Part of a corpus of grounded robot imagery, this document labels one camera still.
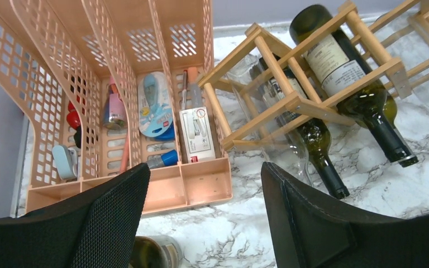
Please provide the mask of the white wine bottle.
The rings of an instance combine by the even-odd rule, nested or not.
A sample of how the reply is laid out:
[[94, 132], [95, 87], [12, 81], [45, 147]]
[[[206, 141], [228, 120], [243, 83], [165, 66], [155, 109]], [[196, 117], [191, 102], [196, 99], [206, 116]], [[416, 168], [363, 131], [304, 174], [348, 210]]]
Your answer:
[[183, 257], [179, 243], [171, 236], [136, 236], [128, 267], [177, 268]]

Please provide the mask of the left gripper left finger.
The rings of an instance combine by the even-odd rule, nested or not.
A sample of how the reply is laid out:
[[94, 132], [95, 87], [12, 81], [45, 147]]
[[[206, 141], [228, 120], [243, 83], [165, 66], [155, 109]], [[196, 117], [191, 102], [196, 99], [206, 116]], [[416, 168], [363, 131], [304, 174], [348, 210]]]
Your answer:
[[0, 267], [127, 267], [150, 180], [142, 163], [19, 218], [0, 218]]

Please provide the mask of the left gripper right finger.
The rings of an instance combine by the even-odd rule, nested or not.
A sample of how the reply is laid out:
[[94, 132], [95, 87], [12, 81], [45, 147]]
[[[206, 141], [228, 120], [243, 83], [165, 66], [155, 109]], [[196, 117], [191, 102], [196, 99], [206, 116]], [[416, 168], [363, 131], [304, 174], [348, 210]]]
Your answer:
[[278, 267], [429, 267], [429, 214], [369, 212], [272, 162], [263, 163], [261, 181]]

